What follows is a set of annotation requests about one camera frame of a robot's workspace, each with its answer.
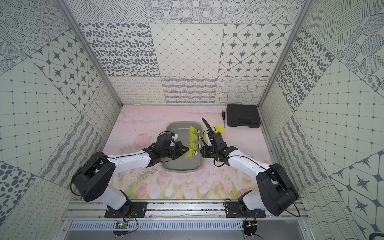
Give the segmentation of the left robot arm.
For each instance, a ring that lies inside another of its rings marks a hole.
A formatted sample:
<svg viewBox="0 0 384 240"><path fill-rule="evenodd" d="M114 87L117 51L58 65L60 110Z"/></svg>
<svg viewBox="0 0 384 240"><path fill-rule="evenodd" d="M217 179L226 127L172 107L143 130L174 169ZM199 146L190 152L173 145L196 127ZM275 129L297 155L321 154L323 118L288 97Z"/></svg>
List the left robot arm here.
<svg viewBox="0 0 384 240"><path fill-rule="evenodd" d="M71 186L75 186L85 202L99 202L115 211L122 211L128 206L129 198L109 186L111 178L128 170L152 167L163 159L178 159L190 148L176 139L177 134L166 131L155 143L136 153L113 156L97 152L74 173Z"/></svg>

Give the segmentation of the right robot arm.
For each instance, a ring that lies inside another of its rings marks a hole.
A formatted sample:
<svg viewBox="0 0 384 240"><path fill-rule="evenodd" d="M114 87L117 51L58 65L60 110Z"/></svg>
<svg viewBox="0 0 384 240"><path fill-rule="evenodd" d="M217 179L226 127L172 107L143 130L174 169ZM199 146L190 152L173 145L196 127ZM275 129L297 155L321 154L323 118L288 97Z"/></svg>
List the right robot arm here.
<svg viewBox="0 0 384 240"><path fill-rule="evenodd" d="M247 191L238 197L238 208L244 216L251 211L265 209L274 216L287 212L299 198L298 192L280 164L264 164L243 154L238 148L227 146L221 133L202 134L204 157L212 158L218 167L229 166L255 180L258 192Z"/></svg>

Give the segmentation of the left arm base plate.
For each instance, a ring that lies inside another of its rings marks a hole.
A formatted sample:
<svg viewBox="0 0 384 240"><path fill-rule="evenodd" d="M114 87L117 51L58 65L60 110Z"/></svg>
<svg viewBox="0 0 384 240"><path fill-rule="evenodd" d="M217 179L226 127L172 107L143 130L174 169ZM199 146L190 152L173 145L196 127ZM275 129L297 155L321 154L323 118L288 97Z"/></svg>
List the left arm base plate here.
<svg viewBox="0 0 384 240"><path fill-rule="evenodd" d="M129 216L134 218L144 218L147 211L148 202L127 202L119 210L114 210L107 206L105 212L106 219L123 219Z"/></svg>

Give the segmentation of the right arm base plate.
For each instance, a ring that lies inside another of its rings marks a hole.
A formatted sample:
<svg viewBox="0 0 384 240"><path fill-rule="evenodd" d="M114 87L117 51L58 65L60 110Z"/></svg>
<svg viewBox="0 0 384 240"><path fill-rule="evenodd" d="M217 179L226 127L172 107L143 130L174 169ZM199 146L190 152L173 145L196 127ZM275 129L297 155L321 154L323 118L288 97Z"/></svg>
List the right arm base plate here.
<svg viewBox="0 0 384 240"><path fill-rule="evenodd" d="M223 206L227 218L248 218L257 219L265 218L266 213L263 209L249 210L244 204L237 201L225 200Z"/></svg>

